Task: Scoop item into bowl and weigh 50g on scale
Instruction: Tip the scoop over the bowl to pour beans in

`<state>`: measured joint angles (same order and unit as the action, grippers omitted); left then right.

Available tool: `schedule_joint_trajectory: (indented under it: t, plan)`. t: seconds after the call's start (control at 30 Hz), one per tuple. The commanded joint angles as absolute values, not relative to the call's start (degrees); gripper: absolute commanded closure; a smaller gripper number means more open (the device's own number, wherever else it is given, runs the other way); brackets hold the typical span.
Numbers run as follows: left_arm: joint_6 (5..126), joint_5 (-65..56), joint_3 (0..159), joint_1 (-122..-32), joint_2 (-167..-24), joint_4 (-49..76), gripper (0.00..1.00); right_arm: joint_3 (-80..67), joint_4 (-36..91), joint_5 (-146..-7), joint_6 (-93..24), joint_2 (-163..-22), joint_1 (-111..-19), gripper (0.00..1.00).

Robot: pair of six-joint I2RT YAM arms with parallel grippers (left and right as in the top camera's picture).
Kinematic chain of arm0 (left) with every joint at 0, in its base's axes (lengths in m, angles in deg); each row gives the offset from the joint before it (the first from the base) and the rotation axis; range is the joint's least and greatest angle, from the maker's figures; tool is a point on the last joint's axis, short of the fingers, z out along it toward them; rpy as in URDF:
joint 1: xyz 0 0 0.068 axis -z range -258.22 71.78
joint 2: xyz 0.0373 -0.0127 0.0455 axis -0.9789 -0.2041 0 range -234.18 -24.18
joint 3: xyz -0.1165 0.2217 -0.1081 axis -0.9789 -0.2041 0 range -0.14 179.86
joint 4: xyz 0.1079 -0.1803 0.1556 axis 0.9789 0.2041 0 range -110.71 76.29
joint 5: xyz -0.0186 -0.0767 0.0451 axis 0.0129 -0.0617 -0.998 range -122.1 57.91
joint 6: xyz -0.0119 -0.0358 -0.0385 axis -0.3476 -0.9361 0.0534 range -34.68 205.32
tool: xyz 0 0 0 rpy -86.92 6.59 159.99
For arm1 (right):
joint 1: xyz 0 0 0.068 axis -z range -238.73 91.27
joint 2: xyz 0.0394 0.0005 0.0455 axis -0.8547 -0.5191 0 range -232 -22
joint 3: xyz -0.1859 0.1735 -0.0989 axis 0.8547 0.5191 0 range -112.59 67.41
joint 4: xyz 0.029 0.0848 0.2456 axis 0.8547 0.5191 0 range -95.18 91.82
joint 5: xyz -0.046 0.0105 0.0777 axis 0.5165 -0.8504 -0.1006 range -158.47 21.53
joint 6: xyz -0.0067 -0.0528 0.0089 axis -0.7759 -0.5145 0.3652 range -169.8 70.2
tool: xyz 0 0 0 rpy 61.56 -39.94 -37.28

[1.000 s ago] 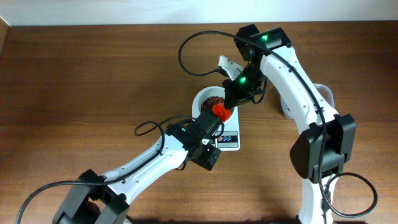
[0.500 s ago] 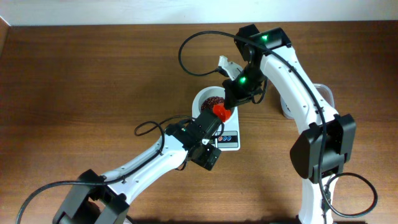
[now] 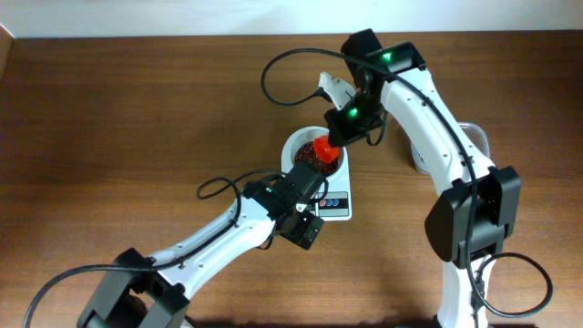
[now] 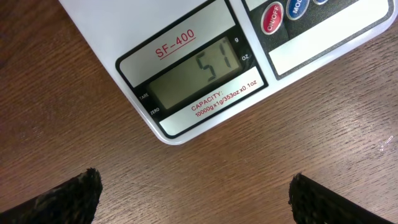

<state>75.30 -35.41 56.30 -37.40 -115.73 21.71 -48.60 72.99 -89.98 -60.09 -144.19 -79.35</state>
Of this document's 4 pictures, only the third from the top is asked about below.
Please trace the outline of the orange plastic measuring scoop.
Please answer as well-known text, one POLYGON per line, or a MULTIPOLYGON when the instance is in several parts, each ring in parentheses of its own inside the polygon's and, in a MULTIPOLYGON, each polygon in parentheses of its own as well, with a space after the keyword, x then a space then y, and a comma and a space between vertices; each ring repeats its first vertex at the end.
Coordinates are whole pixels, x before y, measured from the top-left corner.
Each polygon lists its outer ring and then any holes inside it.
POLYGON ((313 148, 318 160, 327 164, 338 159, 340 154, 340 149, 338 147, 330 145, 328 135, 322 135, 315 138, 313 141, 313 148))

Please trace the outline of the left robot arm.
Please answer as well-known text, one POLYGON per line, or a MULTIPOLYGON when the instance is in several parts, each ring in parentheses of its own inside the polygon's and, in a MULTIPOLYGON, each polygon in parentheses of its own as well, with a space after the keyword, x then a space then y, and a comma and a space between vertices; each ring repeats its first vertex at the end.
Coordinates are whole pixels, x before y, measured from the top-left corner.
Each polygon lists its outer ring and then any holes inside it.
POLYGON ((190 300, 245 251, 281 236, 308 250, 323 220, 307 206, 324 175, 302 160, 273 178, 249 181, 217 219, 187 239, 148 257, 130 248, 115 262, 146 272, 108 272, 77 320, 79 327, 179 327, 190 300))

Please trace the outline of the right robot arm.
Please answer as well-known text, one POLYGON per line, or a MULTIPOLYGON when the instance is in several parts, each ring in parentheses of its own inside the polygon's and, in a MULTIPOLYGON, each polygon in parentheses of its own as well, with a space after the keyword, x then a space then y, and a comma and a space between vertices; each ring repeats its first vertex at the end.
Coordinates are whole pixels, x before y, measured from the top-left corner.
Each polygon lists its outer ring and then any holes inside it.
POLYGON ((431 176, 438 200, 424 222, 426 237, 444 269, 440 327, 486 327, 493 264, 515 228, 521 181, 499 169, 466 135, 438 94, 424 59, 410 42, 384 47, 371 29, 341 47, 353 77, 322 77, 334 107, 326 112, 329 143, 345 147, 368 139, 394 118, 431 176))

